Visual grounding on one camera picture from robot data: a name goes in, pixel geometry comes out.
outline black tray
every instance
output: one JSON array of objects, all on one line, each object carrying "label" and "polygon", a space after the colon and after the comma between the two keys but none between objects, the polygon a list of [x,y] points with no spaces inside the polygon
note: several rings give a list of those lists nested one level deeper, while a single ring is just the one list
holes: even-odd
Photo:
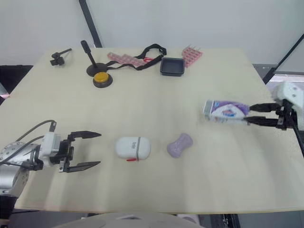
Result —
[{"label": "black tray", "polygon": [[162,58],[161,74],[166,76],[182,76],[185,62],[182,58]]}]

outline yellow push button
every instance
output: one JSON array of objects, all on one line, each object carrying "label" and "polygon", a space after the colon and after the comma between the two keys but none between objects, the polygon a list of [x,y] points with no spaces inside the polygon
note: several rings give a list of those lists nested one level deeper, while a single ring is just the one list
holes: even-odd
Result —
[{"label": "yellow push button", "polygon": [[109,75],[106,72],[99,72],[99,73],[95,74],[94,80],[97,83],[106,82],[107,80],[109,80]]},{"label": "yellow push button", "polygon": [[99,72],[93,78],[93,84],[98,88],[106,88],[112,84],[113,78],[106,72]]}]

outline pink blister pack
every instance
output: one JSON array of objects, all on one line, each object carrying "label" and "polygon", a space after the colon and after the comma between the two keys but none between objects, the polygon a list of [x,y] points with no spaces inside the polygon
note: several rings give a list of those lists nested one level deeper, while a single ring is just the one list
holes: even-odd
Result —
[{"label": "pink blister pack", "polygon": [[136,67],[139,67],[139,66],[142,66],[142,65],[146,64],[146,62],[144,62],[143,60],[134,58],[134,57],[126,55],[126,54],[124,54],[123,56],[119,56],[117,54],[114,54],[114,53],[110,52],[108,54],[108,58],[110,60],[116,61],[120,64],[128,63],[128,64],[132,64]]},{"label": "pink blister pack", "polygon": [[185,61],[185,67],[191,66],[196,60],[199,59],[199,57],[202,56],[202,54],[202,52],[200,52],[199,50],[195,50],[190,46],[183,49],[181,55],[182,59]]}]

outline purple soap bar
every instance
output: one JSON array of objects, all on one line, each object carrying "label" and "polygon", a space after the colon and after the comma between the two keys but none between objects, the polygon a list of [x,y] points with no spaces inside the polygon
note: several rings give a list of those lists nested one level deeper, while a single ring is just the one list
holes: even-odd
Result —
[{"label": "purple soap bar", "polygon": [[193,145],[191,137],[182,133],[180,137],[175,141],[167,145],[167,151],[173,158],[179,158],[183,150]]}]

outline light wood tabletop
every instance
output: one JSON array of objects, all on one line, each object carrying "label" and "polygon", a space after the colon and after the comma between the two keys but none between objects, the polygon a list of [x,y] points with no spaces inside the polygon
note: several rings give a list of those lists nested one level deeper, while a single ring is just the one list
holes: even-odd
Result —
[{"label": "light wood tabletop", "polygon": [[[141,51],[96,48],[92,54],[96,62],[106,63],[109,52],[134,56]],[[75,173],[59,173],[57,166],[31,171],[16,208],[168,213],[304,209],[304,159],[292,130],[203,118],[208,99],[272,102],[241,50],[202,50],[182,77],[162,76],[160,63],[142,71],[110,70],[114,81],[107,88],[96,88],[86,74],[90,62],[83,50],[63,56],[63,66],[51,66],[54,52],[46,53],[0,106],[0,145],[54,119],[62,138],[81,130],[102,134],[73,142],[71,165],[102,162]],[[166,57],[181,57],[181,50],[168,49]],[[25,142],[47,130],[37,129]],[[181,133],[194,143],[176,159],[166,147]],[[150,156],[139,162],[117,157],[115,142],[123,136],[147,137]]]}]

